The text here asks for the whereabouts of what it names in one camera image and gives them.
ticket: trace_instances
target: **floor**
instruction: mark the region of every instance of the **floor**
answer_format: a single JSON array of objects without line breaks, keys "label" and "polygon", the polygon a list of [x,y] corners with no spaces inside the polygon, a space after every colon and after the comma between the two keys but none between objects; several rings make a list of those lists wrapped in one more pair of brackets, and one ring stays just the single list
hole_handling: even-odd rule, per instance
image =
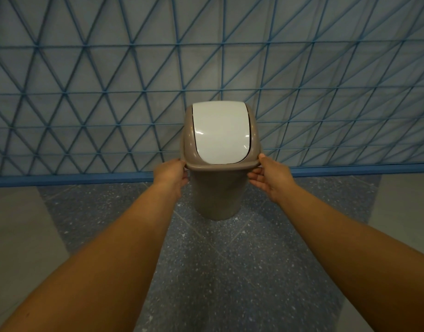
[{"label": "floor", "polygon": [[[367,223],[370,220],[378,229],[393,230],[391,235],[406,233],[409,238],[401,240],[412,240],[415,246],[419,245],[416,248],[423,251],[424,213],[418,212],[417,216],[422,219],[416,222],[414,231],[411,230],[413,226],[409,228],[407,221],[404,222],[407,217],[401,215],[414,209],[412,203],[419,201],[424,209],[424,176],[297,178],[297,183],[358,221]],[[39,231],[46,233],[40,236],[55,242],[52,245],[55,264],[48,262],[47,256],[39,256],[37,263],[44,265],[44,270],[52,271],[65,260],[68,252],[75,253],[113,222],[146,188],[144,183],[24,188],[38,190],[41,197],[37,193],[40,201],[37,208],[43,209],[45,219],[42,226],[49,228],[49,232]],[[404,197],[407,193],[412,199]],[[399,229],[394,229],[391,221],[395,214],[386,213],[386,209],[391,209],[389,204],[394,205],[395,198],[401,200],[400,209],[394,210]],[[15,242],[16,237],[7,240]],[[14,260],[12,264],[18,266],[20,259],[11,259],[10,254],[19,255],[20,251],[11,253],[15,250],[7,249],[6,259]],[[19,270],[30,269],[25,263]],[[46,274],[37,276],[37,284]],[[14,286],[22,278],[9,285]],[[23,294],[19,291],[19,301],[31,288],[32,285],[24,287]],[[2,297],[0,324],[4,321],[1,312],[9,315],[18,303],[1,301]],[[263,193],[248,186],[239,213],[232,219],[214,222],[195,212],[188,184],[175,207],[135,330],[344,332],[353,330],[352,324],[358,325],[355,322],[361,319],[281,210]]]}]

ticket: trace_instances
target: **terrazzo floor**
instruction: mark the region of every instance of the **terrazzo floor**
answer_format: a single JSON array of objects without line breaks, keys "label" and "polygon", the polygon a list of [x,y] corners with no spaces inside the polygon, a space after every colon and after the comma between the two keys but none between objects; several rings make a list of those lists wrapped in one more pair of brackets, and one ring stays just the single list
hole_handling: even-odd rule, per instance
[{"label": "terrazzo floor", "polygon": [[[297,178],[367,222],[381,176]],[[147,189],[145,183],[38,187],[72,254]],[[344,301],[279,207],[249,185],[241,210],[214,222],[177,202],[136,331],[334,331]]]}]

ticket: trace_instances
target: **blue metal frame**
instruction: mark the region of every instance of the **blue metal frame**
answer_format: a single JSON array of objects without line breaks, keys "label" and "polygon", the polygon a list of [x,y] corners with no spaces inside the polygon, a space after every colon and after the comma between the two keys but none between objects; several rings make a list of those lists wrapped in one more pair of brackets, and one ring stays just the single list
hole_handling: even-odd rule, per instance
[{"label": "blue metal frame", "polygon": [[[368,14],[366,16],[366,21],[364,25],[362,25],[362,31],[358,35],[356,39],[352,40],[321,40],[320,38],[328,32],[338,21],[340,21],[345,16],[348,16],[349,11],[351,11],[354,7],[359,5],[364,0],[353,0],[350,5],[348,5],[341,14],[339,14],[335,19],[333,19],[330,23],[323,26],[323,19],[325,17],[326,9],[329,4],[329,0],[304,0],[303,4],[297,9],[297,11],[286,21],[281,23],[279,26],[277,26],[277,29],[274,30],[274,24],[276,23],[276,15],[278,13],[278,0],[271,0],[271,4],[273,4],[271,8],[271,18],[269,20],[270,27],[269,27],[269,33],[268,37],[265,41],[255,41],[255,42],[232,42],[229,41],[229,39],[234,35],[234,33],[237,31],[239,27],[242,26],[242,24],[247,20],[250,14],[252,14],[254,11],[259,9],[259,7],[266,2],[266,0],[256,0],[248,9],[246,14],[240,19],[240,21],[237,22],[237,24],[230,28],[229,23],[226,22],[226,15],[228,13],[228,5],[227,0],[221,0],[222,2],[222,37],[219,42],[209,42],[209,43],[187,43],[183,39],[187,35],[187,33],[195,26],[195,23],[198,21],[200,16],[204,13],[205,10],[210,7],[212,4],[212,0],[206,0],[203,6],[200,8],[198,13],[194,16],[191,23],[187,26],[186,30],[184,32],[180,32],[178,27],[178,18],[180,16],[179,9],[177,9],[177,3],[176,0],[170,0],[171,6],[172,6],[172,14],[174,18],[174,29],[175,29],[175,37],[176,41],[174,44],[140,44],[137,43],[137,39],[140,36],[140,34],[143,31],[143,28],[148,23],[149,18],[153,15],[155,9],[157,6],[162,2],[162,0],[155,0],[154,4],[149,10],[149,13],[144,18],[143,23],[141,24],[141,27],[137,31],[135,35],[131,32],[129,20],[127,18],[125,5],[123,0],[116,0],[118,2],[118,5],[121,10],[121,15],[123,18],[123,24],[127,32],[127,37],[129,40],[129,44],[117,44],[117,45],[111,45],[111,44],[92,44],[90,41],[91,35],[94,31],[94,27],[96,26],[97,22],[99,21],[100,14],[103,11],[105,4],[107,0],[102,0],[96,16],[93,20],[93,23],[91,24],[91,27],[88,31],[87,36],[85,37],[80,24],[78,23],[78,19],[75,15],[74,9],[72,8],[72,3],[69,0],[64,0],[66,9],[69,12],[69,15],[72,19],[72,22],[75,26],[75,29],[78,33],[79,39],[81,41],[80,45],[66,45],[66,46],[60,46],[62,49],[75,49],[79,48],[80,53],[78,55],[77,61],[75,65],[73,66],[73,69],[71,71],[71,75],[67,81],[67,83],[61,83],[59,77],[54,72],[53,67],[51,66],[47,55],[45,54],[45,51],[47,49],[51,48],[57,48],[56,46],[52,45],[45,45],[42,44],[42,36],[44,33],[45,25],[47,22],[48,17],[50,16],[50,10],[52,7],[52,4],[54,0],[48,0],[46,11],[44,13],[41,27],[39,29],[39,34],[36,37],[31,28],[29,27],[29,24],[23,15],[22,11],[20,10],[16,0],[7,0],[14,10],[16,16],[18,17],[21,25],[23,26],[24,30],[26,31],[28,37],[31,39],[32,44],[31,45],[18,45],[18,46],[1,46],[0,45],[0,53],[4,52],[8,49],[32,49],[32,57],[29,62],[28,68],[27,68],[27,74],[26,78],[24,80],[24,83],[18,83],[16,78],[11,74],[9,68],[7,65],[5,65],[4,61],[0,57],[0,67],[3,69],[3,71],[6,73],[6,75],[9,77],[9,79],[14,83],[15,87],[17,88],[18,92],[10,92],[10,93],[0,93],[0,96],[6,95],[6,96],[17,96],[18,104],[16,106],[14,117],[11,120],[8,120],[5,118],[5,116],[0,112],[0,118],[5,122],[5,127],[0,127],[0,130],[8,130],[8,136],[6,138],[5,146],[3,148],[0,148],[0,186],[13,186],[13,185],[24,185],[24,184],[74,184],[74,183],[85,183],[85,182],[109,182],[109,181],[143,181],[143,180],[149,180],[151,179],[151,176],[149,173],[142,172],[144,168],[146,168],[155,158],[159,157],[161,161],[165,160],[164,155],[170,154],[170,153],[176,153],[176,151],[173,150],[167,150],[167,146],[171,143],[172,140],[174,140],[179,134],[182,129],[182,124],[180,123],[167,123],[167,122],[160,122],[161,117],[164,116],[165,112],[168,111],[172,105],[177,101],[178,98],[182,98],[184,106],[187,106],[187,100],[186,100],[186,94],[188,92],[212,92],[213,95],[211,96],[211,100],[216,98],[219,95],[219,98],[222,100],[224,97],[224,94],[227,91],[248,91],[250,94],[246,98],[246,101],[251,100],[255,98],[256,106],[254,107],[255,110],[255,116],[257,117],[257,120],[259,121],[259,124],[271,124],[273,123],[275,127],[269,130],[269,132],[265,133],[261,136],[261,139],[264,140],[268,136],[270,136],[272,133],[275,133],[280,128],[284,127],[284,131],[282,131],[282,136],[279,138],[278,145],[274,148],[266,148],[265,151],[267,154],[274,156],[275,159],[278,159],[280,155],[280,150],[293,150],[293,152],[287,156],[286,158],[282,158],[281,161],[287,161],[294,156],[301,156],[301,159],[299,160],[299,164],[297,168],[293,168],[292,171],[296,173],[297,175],[326,175],[326,174],[361,174],[366,172],[374,172],[374,173],[392,173],[392,172],[412,172],[416,170],[420,170],[421,172],[424,172],[424,163],[423,164],[406,164],[411,160],[411,158],[420,156],[420,154],[417,154],[416,152],[418,149],[424,145],[424,139],[421,140],[421,142],[412,142],[407,143],[404,142],[405,139],[407,139],[409,136],[416,134],[419,132],[418,130],[413,131],[413,128],[419,121],[424,121],[424,110],[421,114],[418,116],[410,117],[410,118],[401,118],[396,117],[395,115],[403,110],[409,110],[414,104],[419,102],[420,100],[424,99],[424,96],[421,96],[419,98],[416,98],[415,100],[406,102],[406,99],[408,98],[409,94],[414,89],[421,89],[424,88],[424,83],[421,83],[424,80],[424,72],[421,73],[421,75],[418,77],[418,79],[409,85],[385,85],[386,80],[390,79],[392,76],[397,74],[397,72],[403,70],[405,67],[410,66],[416,62],[418,62],[421,58],[424,57],[424,52],[418,55],[413,60],[408,60],[406,64],[404,64],[402,67],[399,67],[398,69],[392,69],[393,62],[397,59],[400,50],[403,48],[403,46],[407,44],[412,43],[419,43],[424,42],[424,39],[413,39],[410,38],[411,35],[413,35],[415,32],[419,31],[421,28],[424,27],[424,18],[422,19],[422,16],[424,14],[424,0],[403,0],[399,4],[395,5],[392,9],[390,9],[386,14],[384,14],[379,21],[374,23],[372,26],[369,26],[370,19],[372,15],[376,11],[376,6],[379,3],[380,0],[373,0],[371,2],[371,7],[368,10]],[[315,11],[315,18],[318,19],[318,25],[314,34],[314,37],[307,41],[278,41],[276,37],[278,37],[279,33],[283,31],[284,28],[286,28],[297,16],[302,13],[305,9],[307,9],[310,5],[315,5],[316,2],[319,2],[318,6],[316,7]],[[378,27],[381,26],[384,22],[386,22],[390,17],[392,17],[394,14],[396,14],[399,10],[401,10],[403,7],[407,6],[411,2],[418,2],[420,7],[418,8],[418,13],[415,16],[415,19],[413,23],[409,26],[409,29],[407,30],[404,37],[401,39],[388,39],[388,40],[367,40],[367,36],[374,32]],[[391,61],[387,64],[385,71],[382,73],[380,79],[377,81],[377,83],[371,85],[371,86],[346,86],[345,84],[348,82],[348,80],[352,79],[355,75],[357,75],[361,70],[356,70],[355,72],[352,72],[350,70],[351,61],[354,59],[355,54],[357,53],[357,50],[359,46],[364,44],[370,44],[370,43],[376,43],[376,42],[386,42],[388,43],[388,48],[383,51],[381,54],[374,56],[371,60],[367,61],[366,65],[367,67],[377,61],[379,58],[381,58],[386,53],[390,52],[392,49],[396,48],[395,53],[392,56]],[[284,61],[282,65],[275,70],[269,77],[266,76],[266,65],[269,61],[270,56],[270,50],[273,46],[276,45],[285,45],[285,44],[297,44],[301,43],[303,44],[303,48],[292,58],[290,58],[287,61]],[[313,52],[315,49],[315,46],[318,44],[327,44],[327,43],[345,43],[346,47],[343,49],[340,53],[338,53],[336,56],[331,58],[329,61],[327,61],[324,65],[322,65],[318,70],[313,71],[311,74],[308,73],[308,66],[310,63],[310,60],[313,56]],[[186,79],[185,75],[183,74],[183,65],[182,65],[182,46],[212,46],[214,47],[212,53],[206,58],[206,60],[203,62],[203,64],[198,68],[196,72],[193,73],[193,75]],[[246,46],[257,46],[258,49],[255,53],[253,53],[249,59],[244,61],[242,63],[242,66],[233,74],[229,79],[225,81],[224,79],[224,71],[225,71],[225,62],[226,62],[226,47],[227,46],[236,46],[236,45],[246,45]],[[139,56],[136,52],[136,47],[142,47],[142,46],[167,46],[171,47],[170,52],[168,53],[167,57],[163,61],[163,63],[159,66],[155,74],[150,78],[148,83],[145,83],[141,71],[141,65],[140,63],[143,63],[144,61],[141,61]],[[106,48],[106,47],[115,47],[115,48],[126,48],[124,56],[122,57],[120,63],[116,67],[113,75],[110,77],[110,79],[107,81],[107,83],[104,83],[102,80],[102,77],[97,69],[97,66],[93,60],[92,51],[97,48]],[[308,51],[307,59],[305,60],[305,66],[304,71],[302,73],[302,76],[300,78],[300,83],[296,87],[282,87],[282,88],[269,88],[269,83],[281,72],[283,72],[289,65],[292,64],[295,60],[298,58],[301,58],[304,53]],[[220,85],[219,88],[214,89],[189,89],[189,85],[194,81],[195,77],[203,70],[203,68],[207,65],[207,63],[217,54],[221,53],[221,79],[220,79]],[[181,88],[178,90],[164,90],[164,89],[150,89],[150,85],[154,82],[155,78],[160,74],[166,63],[169,61],[169,59],[176,54],[179,72],[180,72],[180,83]],[[262,74],[261,79],[259,82],[259,86],[256,88],[241,88],[241,89],[230,89],[227,88],[227,86],[231,83],[233,79],[235,79],[240,72],[243,71],[243,69],[249,65],[255,58],[259,57],[261,54],[264,54],[264,58],[262,60]],[[119,72],[121,66],[123,65],[124,61],[128,56],[132,56],[134,65],[136,68],[137,76],[140,81],[140,85],[142,90],[140,91],[115,91],[111,90],[110,86],[112,82],[115,79],[115,76]],[[307,84],[314,79],[316,76],[318,76],[321,72],[325,71],[328,67],[333,65],[336,62],[339,62],[342,58],[348,57],[347,64],[342,72],[342,77],[339,81],[337,81],[336,86],[331,87],[311,87],[307,86]],[[44,65],[48,68],[49,72],[51,73],[52,77],[54,78],[55,82],[57,83],[57,86],[59,88],[59,92],[55,93],[43,93],[43,92],[28,92],[28,84],[30,81],[31,73],[32,73],[32,67],[34,64],[34,60],[36,58],[41,58],[41,60],[44,62]],[[93,68],[94,74],[96,75],[96,78],[98,80],[100,90],[94,91],[94,92],[76,92],[76,91],[70,91],[70,85],[72,83],[72,80],[76,74],[76,70],[78,69],[78,66],[80,65],[83,58],[87,58],[90,62],[91,67]],[[297,108],[297,101],[300,93],[302,91],[306,90],[324,90],[325,93],[321,95],[320,97],[316,98],[312,102],[306,105],[304,108]],[[338,92],[340,89],[361,89],[363,90],[359,95],[356,95],[351,100],[343,104],[341,107],[338,107],[336,110],[331,110],[332,103],[334,102]],[[378,89],[398,89],[398,92],[394,95],[397,96],[399,94],[404,94],[403,98],[400,100],[400,102],[395,106],[393,111],[386,115],[382,116],[380,118],[376,119],[368,119],[364,116],[371,111],[374,111],[381,107],[382,105],[386,104],[390,99],[386,99],[382,102],[379,102],[377,104],[374,104],[373,107],[371,107],[370,102],[374,96],[374,94],[377,92]],[[270,107],[268,107],[266,110],[264,110],[262,113],[260,113],[260,101],[262,98],[262,95],[265,94],[265,91],[285,91],[288,90],[289,92],[281,97],[281,99],[277,100],[274,104],[272,104]],[[171,102],[157,115],[154,116],[149,99],[148,94],[149,93],[170,93],[173,92],[174,98],[171,100]],[[132,105],[126,110],[126,113],[123,115],[123,117],[118,117],[115,113],[115,109],[111,103],[110,94],[114,93],[136,93],[136,99],[132,103]],[[98,94],[99,98],[96,101],[95,105],[90,110],[88,116],[85,119],[82,119],[79,116],[78,110],[76,106],[73,103],[73,100],[71,99],[71,96],[74,94]],[[57,104],[54,107],[53,113],[51,117],[46,120],[42,114],[39,112],[37,107],[35,106],[34,102],[31,100],[32,95],[59,95],[60,98],[57,102]],[[292,96],[295,95],[295,98],[293,100],[293,104],[291,104],[291,110],[289,113],[289,116],[287,119],[280,120],[280,121],[265,121],[265,117],[267,114],[278,107],[281,103],[285,102],[288,98],[292,98]],[[341,111],[345,107],[347,107],[349,104],[351,104],[353,101],[358,100],[364,96],[368,95],[367,100],[365,101],[365,104],[362,106],[359,113],[352,119],[331,119],[331,117],[336,114],[337,112]],[[324,109],[324,113],[322,115],[322,118],[319,119],[311,119],[311,120],[299,120],[297,117],[305,112],[307,109],[309,109],[312,105],[320,102],[322,103],[322,100],[325,98],[329,98],[331,96],[329,105]],[[134,106],[138,103],[140,99],[144,100],[147,108],[147,113],[150,118],[150,123],[147,124],[126,124],[124,123],[124,120],[129,112],[132,111]],[[107,138],[104,139],[103,142],[99,142],[97,144],[95,140],[93,139],[91,133],[89,132],[87,128],[87,123],[90,120],[93,113],[96,111],[97,107],[101,103],[102,100],[106,100],[109,110],[112,113],[112,116],[114,118],[115,124],[112,125],[91,125],[91,127],[111,127],[112,130],[108,134]],[[63,101],[66,101],[69,106],[71,107],[72,111],[74,112],[77,120],[78,125],[75,126],[54,126],[52,128],[51,124],[54,120],[54,118],[57,115],[58,109],[60,108],[60,105]],[[20,126],[18,122],[18,117],[21,111],[21,107],[23,104],[29,105],[29,107],[32,109],[32,111],[36,114],[39,121],[43,124],[42,127],[30,127],[30,126]],[[393,143],[387,143],[387,144],[379,144],[377,141],[382,139],[386,136],[387,133],[390,133],[394,130],[388,131],[387,133],[381,133],[384,126],[389,121],[395,121],[400,120],[401,123],[403,123],[407,129],[401,134],[401,136],[398,138],[396,142]],[[371,121],[371,125],[368,126],[365,129],[362,129],[360,131],[353,132],[354,127],[358,121]],[[294,123],[301,123],[301,122],[308,122],[310,123],[308,127],[304,128],[300,133],[294,135],[292,138],[286,139],[286,134],[288,132],[289,126],[292,126]],[[328,133],[321,134],[321,128],[324,122],[341,122],[340,127],[336,128],[335,130],[331,130]],[[138,137],[136,141],[133,142],[133,144],[129,144],[126,140],[126,136],[124,134],[123,128],[125,126],[146,126],[147,128],[144,129],[143,133]],[[166,141],[164,144],[162,144],[158,132],[157,127],[158,126],[178,126],[177,132],[172,135],[172,137]],[[375,133],[365,142],[364,144],[350,146],[347,145],[347,142],[360,133],[363,133],[365,130],[379,126],[379,128],[375,131]],[[59,139],[59,137],[56,135],[55,130],[57,128],[69,128],[69,127],[77,127],[79,128],[75,138],[71,142],[70,146],[66,147]],[[23,135],[20,133],[20,128],[28,129],[28,128],[37,128],[38,130],[41,130],[41,138],[38,144],[33,147],[29,142],[23,137]],[[341,139],[333,146],[315,146],[319,141],[322,139],[330,136],[333,133],[342,131],[343,128],[347,128],[347,132],[344,132]],[[112,152],[105,152],[103,151],[104,146],[107,144],[107,142],[110,140],[111,136],[114,135],[116,132],[120,133],[121,139],[125,145],[126,152],[122,153],[112,153]],[[144,135],[150,131],[156,140],[158,150],[156,151],[134,151],[135,146],[142,140]],[[311,133],[313,134],[309,138],[309,142],[306,143],[306,146],[300,147],[300,148],[293,148],[290,146],[291,142],[298,137],[304,135],[305,133]],[[85,165],[85,167],[80,167],[75,159],[73,158],[73,148],[75,147],[79,137],[84,134],[92,144],[94,148],[93,153],[88,154],[78,154],[78,155],[93,155],[92,160],[89,162],[89,164]],[[40,154],[40,147],[43,144],[46,137],[52,137],[55,142],[59,145],[59,153],[56,154],[48,154],[48,155],[57,155],[62,156],[60,162],[56,167],[50,167],[47,162],[44,161],[42,158],[42,155]],[[9,147],[12,141],[13,137],[17,137],[21,140],[21,142],[26,146],[26,148],[31,152],[30,154],[23,154],[23,155],[13,155],[9,153]],[[401,150],[395,154],[392,154],[393,149],[396,146],[404,146],[404,150]],[[365,156],[363,156],[363,153],[366,149],[368,149],[369,146],[382,146],[386,148],[386,151],[384,152],[384,155],[381,156],[381,159],[376,162],[376,168],[371,169],[370,166],[358,166],[357,164],[361,161],[363,161],[366,158],[369,158],[370,156],[373,156],[378,152],[378,150],[371,152]],[[347,152],[343,152],[342,155],[337,156],[337,151],[339,149],[345,149],[345,148],[352,148],[351,150]],[[314,154],[313,156],[308,156],[310,153],[310,150],[320,149],[321,151],[318,151],[317,154]],[[410,152],[410,156],[402,160],[403,164],[393,164],[394,166],[389,165],[383,165],[382,163],[388,162],[390,159],[394,158],[398,154],[403,153],[403,151],[407,151],[409,149],[413,149]],[[349,154],[353,152],[358,152],[355,156],[355,159],[351,161],[349,166],[342,166],[342,167],[336,167],[332,166],[334,162],[346,158]],[[149,154],[152,153],[153,156],[145,163],[144,165],[138,165],[136,162],[134,155],[137,154]],[[309,165],[311,161],[321,155],[328,154],[327,159],[322,167],[318,168],[310,168],[306,165]],[[109,167],[109,164],[105,160],[105,155],[123,155],[121,160],[116,163],[114,166]],[[16,164],[14,159],[16,157],[27,157],[27,160],[30,161],[28,168],[23,170],[19,165]],[[106,168],[106,171],[109,172],[107,174],[88,174],[88,170],[91,168],[92,164],[99,158],[99,160],[103,163],[104,167]],[[135,173],[116,173],[116,170],[121,166],[121,164],[126,160],[130,159],[132,161],[132,164],[134,166]],[[32,176],[32,170],[35,165],[35,163],[39,161],[49,172],[49,175],[47,176]],[[71,161],[71,163],[76,167],[76,170],[79,174],[77,175],[59,175],[60,168],[62,167],[63,163],[65,161]],[[10,163],[14,168],[16,168],[21,176],[17,177],[2,177],[3,170],[5,163]]]}]

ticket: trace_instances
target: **right hand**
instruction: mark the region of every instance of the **right hand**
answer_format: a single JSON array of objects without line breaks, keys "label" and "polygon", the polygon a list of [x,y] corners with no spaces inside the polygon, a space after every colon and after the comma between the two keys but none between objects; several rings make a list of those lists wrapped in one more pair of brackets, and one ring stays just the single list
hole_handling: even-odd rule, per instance
[{"label": "right hand", "polygon": [[258,156],[261,167],[255,168],[249,172],[249,183],[262,189],[274,203],[280,201],[281,195],[287,192],[287,189],[295,186],[289,167],[274,161],[264,154]]}]

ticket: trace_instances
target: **forearm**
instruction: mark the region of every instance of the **forearm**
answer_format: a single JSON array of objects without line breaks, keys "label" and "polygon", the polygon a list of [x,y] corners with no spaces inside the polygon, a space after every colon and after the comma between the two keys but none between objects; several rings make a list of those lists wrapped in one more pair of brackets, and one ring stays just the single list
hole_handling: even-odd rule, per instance
[{"label": "forearm", "polygon": [[134,328],[177,197],[153,185],[96,239],[51,274],[2,331]]},{"label": "forearm", "polygon": [[298,186],[285,191],[279,204],[374,329],[424,329],[423,254],[349,219]]}]

